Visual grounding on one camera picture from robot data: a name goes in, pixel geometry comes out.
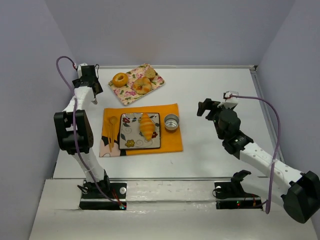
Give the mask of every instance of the small metal cup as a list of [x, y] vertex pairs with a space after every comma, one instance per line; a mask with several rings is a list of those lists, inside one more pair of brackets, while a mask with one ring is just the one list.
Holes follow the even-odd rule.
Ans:
[[174, 132], [179, 126], [179, 117], [175, 114], [169, 114], [164, 118], [164, 127], [169, 132]]

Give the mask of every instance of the white wall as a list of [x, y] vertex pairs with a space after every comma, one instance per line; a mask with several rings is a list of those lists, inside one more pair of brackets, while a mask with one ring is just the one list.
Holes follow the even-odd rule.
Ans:
[[[320, 176], [320, 1], [297, 0], [258, 67], [279, 112], [285, 161]], [[320, 212], [313, 217], [320, 238]]]
[[294, 0], [45, 0], [78, 62], [257, 65]]
[[55, 62], [72, 54], [43, 0], [1, 1], [0, 31], [0, 239], [27, 240], [57, 159], [53, 116], [70, 98]]

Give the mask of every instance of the plate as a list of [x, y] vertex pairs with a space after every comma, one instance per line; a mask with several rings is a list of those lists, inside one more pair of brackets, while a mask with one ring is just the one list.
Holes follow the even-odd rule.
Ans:
[[155, 125], [152, 139], [147, 141], [140, 132], [140, 119], [142, 112], [125, 113], [121, 115], [119, 149], [158, 149], [161, 146], [160, 115], [159, 113], [147, 113]]

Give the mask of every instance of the floral plate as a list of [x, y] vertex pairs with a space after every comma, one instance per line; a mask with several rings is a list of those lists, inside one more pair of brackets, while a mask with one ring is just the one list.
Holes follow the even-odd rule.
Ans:
[[125, 113], [121, 115], [119, 149], [158, 149], [160, 148], [160, 115], [159, 113], [148, 113], [154, 122], [155, 131], [152, 139], [147, 141], [140, 132], [140, 120], [142, 113]]
[[145, 72], [148, 68], [152, 68], [149, 64], [144, 63], [131, 71], [128, 71], [126, 74], [128, 75], [128, 83], [122, 87], [116, 87], [113, 85], [112, 80], [108, 83], [109, 87], [112, 89], [114, 94], [118, 97], [120, 102], [123, 105], [129, 105], [135, 102], [136, 100], [152, 93], [154, 90], [162, 87], [165, 84], [165, 80], [155, 71], [155, 78], [151, 81], [152, 90], [147, 94], [138, 94], [136, 93], [132, 86], [135, 80], [142, 78], [145, 75]]

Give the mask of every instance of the white platform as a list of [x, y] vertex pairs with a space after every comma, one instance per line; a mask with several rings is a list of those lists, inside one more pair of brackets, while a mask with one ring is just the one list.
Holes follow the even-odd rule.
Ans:
[[78, 209], [81, 183], [46, 181], [30, 240], [317, 239], [310, 220], [297, 223], [276, 205], [269, 215], [217, 210], [209, 194], [212, 181], [129, 181], [126, 211]]
[[[104, 90], [86, 113], [94, 135], [93, 152], [99, 156], [104, 108], [126, 108], [107, 86], [112, 77], [130, 69], [100, 69], [99, 81]], [[262, 173], [229, 155], [217, 138], [214, 124], [205, 116], [197, 117], [198, 102], [211, 98], [222, 101], [225, 91], [257, 96], [249, 69], [159, 68], [165, 85], [128, 107], [178, 103], [183, 152], [98, 158], [110, 178], [211, 178], [231, 177], [235, 172], [248, 170]], [[241, 119], [241, 130], [263, 149], [273, 153], [272, 141], [260, 103], [241, 99], [235, 111]], [[65, 151], [60, 151], [54, 179], [77, 179], [85, 175], [78, 163]]]

